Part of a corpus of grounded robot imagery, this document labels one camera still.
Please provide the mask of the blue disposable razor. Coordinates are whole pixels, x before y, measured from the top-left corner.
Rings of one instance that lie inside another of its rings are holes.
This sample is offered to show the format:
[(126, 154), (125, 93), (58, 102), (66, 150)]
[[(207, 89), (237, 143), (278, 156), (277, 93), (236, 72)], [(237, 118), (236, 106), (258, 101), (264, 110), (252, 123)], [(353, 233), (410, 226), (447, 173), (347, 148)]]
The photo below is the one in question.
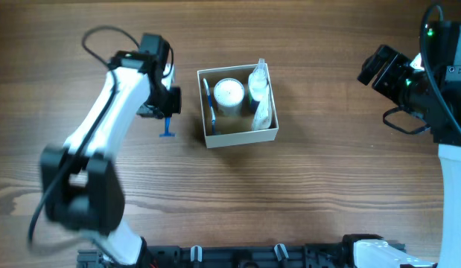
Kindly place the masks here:
[(160, 138), (174, 137), (176, 135), (176, 133), (173, 133), (170, 131), (170, 124), (171, 124), (171, 118), (170, 117), (165, 118), (165, 130), (163, 133), (159, 135)]

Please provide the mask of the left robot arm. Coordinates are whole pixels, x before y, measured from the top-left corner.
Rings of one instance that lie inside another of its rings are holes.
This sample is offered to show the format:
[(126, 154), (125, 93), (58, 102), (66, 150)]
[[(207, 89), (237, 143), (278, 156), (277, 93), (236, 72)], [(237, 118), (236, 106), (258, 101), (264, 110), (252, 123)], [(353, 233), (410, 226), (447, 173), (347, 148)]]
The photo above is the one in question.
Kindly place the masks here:
[(134, 51), (118, 51), (103, 64), (104, 87), (83, 123), (63, 147), (40, 156), (43, 195), (32, 216), (33, 242), (39, 214), (80, 232), (98, 247), (104, 267), (156, 267), (145, 239), (124, 221), (125, 199), (115, 159), (135, 116), (164, 120), (182, 107), (174, 85), (174, 50), (162, 36), (146, 33)]

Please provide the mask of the dark blue pump bottle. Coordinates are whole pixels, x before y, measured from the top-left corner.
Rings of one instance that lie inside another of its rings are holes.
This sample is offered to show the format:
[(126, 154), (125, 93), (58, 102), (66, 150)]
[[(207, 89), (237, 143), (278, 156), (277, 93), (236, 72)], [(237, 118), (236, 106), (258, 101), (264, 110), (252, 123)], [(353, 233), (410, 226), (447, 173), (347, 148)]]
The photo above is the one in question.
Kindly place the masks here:
[(258, 60), (258, 64), (249, 75), (249, 108), (252, 113), (256, 113), (258, 105), (267, 93), (268, 73), (264, 58)]

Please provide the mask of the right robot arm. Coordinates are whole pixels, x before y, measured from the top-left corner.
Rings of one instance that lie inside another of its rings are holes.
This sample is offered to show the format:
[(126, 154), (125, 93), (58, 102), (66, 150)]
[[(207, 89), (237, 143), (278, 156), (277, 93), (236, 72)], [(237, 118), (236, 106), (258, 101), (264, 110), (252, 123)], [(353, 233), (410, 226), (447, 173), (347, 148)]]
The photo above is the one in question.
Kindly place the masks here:
[(436, 267), (461, 267), (461, 22), (423, 22), (420, 52), (410, 59), (381, 45), (357, 79), (423, 121), (438, 146), (443, 180), (442, 244)]

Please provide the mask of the white round jar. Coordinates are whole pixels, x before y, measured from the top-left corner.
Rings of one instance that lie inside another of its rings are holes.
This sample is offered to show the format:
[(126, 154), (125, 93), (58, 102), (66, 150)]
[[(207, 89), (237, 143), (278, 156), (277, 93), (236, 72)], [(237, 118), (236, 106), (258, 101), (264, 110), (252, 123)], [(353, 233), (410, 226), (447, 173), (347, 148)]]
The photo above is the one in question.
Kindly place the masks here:
[(243, 84), (234, 78), (224, 78), (214, 87), (217, 109), (220, 114), (225, 116), (239, 116), (241, 114), (244, 96)]

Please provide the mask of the white squeeze tube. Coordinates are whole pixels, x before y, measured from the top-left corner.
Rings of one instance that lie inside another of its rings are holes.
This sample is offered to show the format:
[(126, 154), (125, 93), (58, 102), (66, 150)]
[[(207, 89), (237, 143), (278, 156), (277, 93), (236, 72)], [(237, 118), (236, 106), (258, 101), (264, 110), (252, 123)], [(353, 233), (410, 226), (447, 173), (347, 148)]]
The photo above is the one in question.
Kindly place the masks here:
[(266, 89), (261, 100), (257, 102), (252, 100), (251, 107), (255, 109), (255, 115), (252, 121), (252, 131), (268, 129), (272, 123), (270, 90)]

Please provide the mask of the blue white toothbrush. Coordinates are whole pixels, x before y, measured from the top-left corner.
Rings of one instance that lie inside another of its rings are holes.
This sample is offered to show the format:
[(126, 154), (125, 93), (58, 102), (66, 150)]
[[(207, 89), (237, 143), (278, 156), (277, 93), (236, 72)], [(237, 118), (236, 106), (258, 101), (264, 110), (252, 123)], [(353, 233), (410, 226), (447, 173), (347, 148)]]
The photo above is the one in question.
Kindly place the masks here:
[(214, 107), (213, 107), (213, 103), (212, 103), (212, 96), (211, 96), (208, 81), (205, 78), (203, 78), (203, 85), (204, 85), (204, 89), (206, 91), (206, 97), (207, 97), (207, 101), (208, 101), (209, 109), (210, 109), (210, 114), (211, 114), (212, 135), (217, 135), (217, 131), (216, 131), (216, 116), (215, 116)]

